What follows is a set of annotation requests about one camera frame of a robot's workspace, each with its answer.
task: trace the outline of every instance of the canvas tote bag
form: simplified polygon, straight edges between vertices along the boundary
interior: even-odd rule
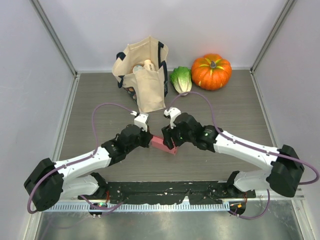
[[[128,44],[124,51],[116,55],[112,74],[118,81],[118,87],[124,88],[137,103],[140,112],[149,113],[166,107],[167,55],[168,47],[151,36]],[[143,66],[148,59],[154,64],[155,71],[143,69],[132,72],[135,65]]]

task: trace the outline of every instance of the gray floor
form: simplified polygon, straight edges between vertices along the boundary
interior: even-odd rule
[[[271,139],[248,70],[235,70],[229,83],[218,91],[206,91],[193,85],[213,104],[220,128],[249,141],[271,146]],[[177,95],[168,84],[168,105]],[[111,73],[81,74],[70,115],[60,159],[68,159],[89,152],[95,147],[91,127],[91,114],[96,105],[104,102],[119,103],[138,111],[138,107],[125,90],[117,87]],[[175,107],[192,114],[202,125],[211,123],[210,109],[196,95],[177,100]],[[161,128],[169,124],[163,110],[150,113],[150,131],[161,136]],[[114,138],[133,116],[121,108],[106,106],[96,116],[99,142]],[[235,170],[251,171],[257,168],[237,158],[201,151],[189,143],[178,149],[176,156],[155,148],[137,148],[121,163],[99,172],[107,181],[197,181],[226,180]]]
[[[176,92],[169,84],[168,104]],[[247,70],[233,71],[228,85],[218,91],[205,91],[197,86],[193,91],[207,96],[214,106],[219,127],[234,135],[271,146],[271,139],[261,107]],[[91,129],[91,114],[96,105],[104,102],[119,103],[137,111],[138,108],[110,73],[82,74],[76,92],[61,160],[91,151],[95,140]],[[175,104],[183,112],[192,114],[203,125],[211,124],[210,111],[198,96],[181,97]],[[161,135],[161,128],[169,124],[163,110],[152,112],[150,130]],[[96,116],[100,143],[113,138],[133,116],[126,111],[106,106]],[[257,169],[231,156],[201,151],[185,143],[176,156],[155,148],[137,148],[122,163],[98,170],[107,181],[179,181],[226,180],[235,170]],[[259,198],[247,204],[246,216],[262,212],[266,202]],[[291,201],[271,201],[266,214],[256,220],[243,220],[227,212],[154,212],[113,213],[102,219],[84,219],[83,213],[47,213],[41,215],[36,239],[80,240],[248,240],[248,239],[303,239]],[[48,227],[73,226],[68,229]]]

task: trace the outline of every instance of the orange pumpkin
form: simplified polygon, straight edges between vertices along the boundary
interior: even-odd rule
[[[197,58],[191,68],[192,81],[206,90],[217,90],[226,85],[232,74],[230,62],[218,54]]]

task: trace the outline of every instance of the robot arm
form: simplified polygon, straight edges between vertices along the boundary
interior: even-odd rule
[[[227,154],[256,165],[261,170],[251,172],[234,171],[227,183],[230,194],[249,190],[272,189],[285,197],[293,197],[296,193],[304,167],[300,163],[270,155],[279,153],[298,158],[295,150],[287,145],[282,149],[269,147],[250,142],[223,131],[223,135],[230,137],[229,140],[219,134],[212,125],[202,126],[193,116],[181,113],[175,107],[164,111],[164,116],[170,118],[170,125],[162,128],[163,144],[169,149],[179,147],[185,142],[192,143],[201,150],[209,150],[221,154]],[[242,146],[236,140],[247,145],[266,150],[267,153]]]
[[[50,175],[37,188],[32,199],[38,211],[44,211],[60,199],[69,199],[79,195],[90,195],[101,198],[106,193],[106,181],[98,174],[80,177],[96,169],[105,168],[124,160],[132,150],[141,146],[148,148],[153,135],[149,132],[149,115],[146,113],[135,115],[134,124],[129,124],[117,134],[115,138],[106,141],[91,158],[78,162],[77,164],[66,164],[81,160],[93,155],[94,151],[80,156],[52,162],[49,158],[43,159],[33,170],[24,183],[26,191],[30,194],[37,182],[48,172],[61,166],[66,166]]]

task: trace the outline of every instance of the white wall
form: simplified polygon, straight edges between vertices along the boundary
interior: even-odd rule
[[[298,0],[256,71],[277,142],[320,170],[320,1]],[[307,170],[304,180],[314,177]],[[320,227],[320,183],[303,188]]]
[[[21,240],[28,219],[23,184],[52,157],[72,74],[28,0],[0,7],[0,233]]]
[[[74,67],[110,71],[127,44],[152,35],[168,68],[219,53],[251,67],[286,0],[40,0]]]

